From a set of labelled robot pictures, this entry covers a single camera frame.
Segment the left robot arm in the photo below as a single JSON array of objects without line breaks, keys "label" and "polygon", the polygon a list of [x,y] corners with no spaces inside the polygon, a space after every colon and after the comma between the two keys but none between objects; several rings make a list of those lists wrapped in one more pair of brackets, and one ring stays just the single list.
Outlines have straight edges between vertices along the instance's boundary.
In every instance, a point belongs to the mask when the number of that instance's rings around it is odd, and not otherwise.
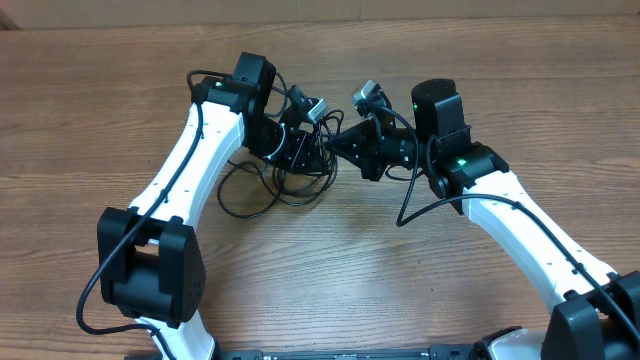
[{"label": "left robot arm", "polygon": [[321,172],[317,135],[328,106],[298,87],[283,87],[280,113],[264,108],[278,72],[265,57],[244,52],[231,74],[199,71],[188,84],[185,128],[147,188],[125,210],[108,207],[97,224],[99,266],[86,288],[131,318],[117,332],[141,329],[158,359],[214,359],[218,346],[199,306],[206,270],[196,238],[204,205],[230,157],[241,147],[293,173]]}]

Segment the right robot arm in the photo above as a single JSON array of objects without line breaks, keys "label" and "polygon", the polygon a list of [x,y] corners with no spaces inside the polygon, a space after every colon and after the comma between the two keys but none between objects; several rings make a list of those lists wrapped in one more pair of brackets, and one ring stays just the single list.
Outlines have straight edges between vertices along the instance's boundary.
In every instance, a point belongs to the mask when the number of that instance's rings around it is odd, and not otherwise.
[{"label": "right robot arm", "polygon": [[512,326],[471,345],[431,346],[431,359],[635,359],[639,355],[639,276],[591,255],[528,195],[508,163],[475,142],[450,79],[411,92],[414,118],[393,110],[381,86],[353,93],[360,122],[327,146],[379,180],[392,166],[425,176],[438,206],[451,205],[509,255],[542,299],[545,331]]}]

